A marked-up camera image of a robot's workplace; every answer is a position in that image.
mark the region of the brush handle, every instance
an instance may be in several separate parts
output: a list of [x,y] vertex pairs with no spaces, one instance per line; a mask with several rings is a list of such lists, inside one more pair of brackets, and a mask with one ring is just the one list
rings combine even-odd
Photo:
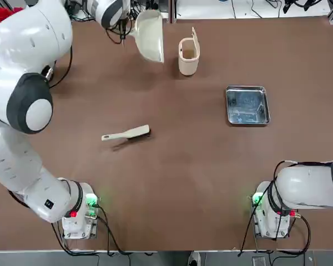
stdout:
[[118,134],[104,135],[101,137],[101,140],[105,141],[105,140],[126,139],[127,137],[128,136],[126,136],[125,133],[118,133]]
[[123,133],[104,135],[101,137],[102,141],[115,140],[115,139],[131,139],[133,137],[143,136],[150,132],[149,125],[139,126],[134,129],[127,130]]

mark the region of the shoe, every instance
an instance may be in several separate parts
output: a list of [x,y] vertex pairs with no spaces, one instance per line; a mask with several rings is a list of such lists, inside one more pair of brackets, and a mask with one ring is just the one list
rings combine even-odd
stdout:
[[191,252],[189,256],[188,266],[201,266],[201,256],[199,252]]

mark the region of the cable connector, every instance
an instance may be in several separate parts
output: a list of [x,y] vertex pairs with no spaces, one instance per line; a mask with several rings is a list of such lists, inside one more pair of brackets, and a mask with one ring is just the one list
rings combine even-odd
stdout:
[[295,210],[292,209],[292,210],[290,211],[290,217],[294,217],[294,218],[296,218],[296,219],[300,219],[300,218],[301,218],[301,214],[295,212]]

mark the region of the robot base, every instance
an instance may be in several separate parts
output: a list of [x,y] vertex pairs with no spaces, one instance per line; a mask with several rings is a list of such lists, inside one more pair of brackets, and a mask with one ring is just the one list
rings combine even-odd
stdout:
[[62,225],[65,239],[95,239],[97,237],[98,209],[91,204],[98,204],[99,199],[87,183],[80,183],[83,189],[83,202],[75,217],[63,217]]
[[[259,184],[256,192],[251,198],[251,212],[253,212],[255,205],[258,203],[261,195],[270,184],[269,181],[264,181]],[[288,237],[288,229],[290,224],[290,216],[282,216],[273,211],[269,205],[268,195],[265,194],[259,203],[254,216],[254,234],[256,238],[286,238]]]

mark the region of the gray floor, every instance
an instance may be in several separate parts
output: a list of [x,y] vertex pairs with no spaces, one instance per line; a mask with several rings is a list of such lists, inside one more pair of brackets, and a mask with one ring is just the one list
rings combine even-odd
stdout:
[[[144,253],[135,253],[130,255],[131,266],[186,266],[190,252],[159,252],[148,257]],[[266,266],[270,266],[267,254],[255,254],[245,252],[240,258],[237,252],[208,252],[201,254],[201,266],[252,266],[254,260],[264,257]],[[271,259],[282,256],[281,253],[274,253]],[[333,266],[333,251],[309,251],[305,257],[306,266]],[[274,266],[301,266],[304,263],[304,257],[281,258],[274,262]],[[96,266],[98,257],[70,257],[63,252],[33,252],[33,253],[0,253],[0,266]],[[99,266],[128,266],[128,257],[117,255],[109,258],[106,254],[100,255]]]

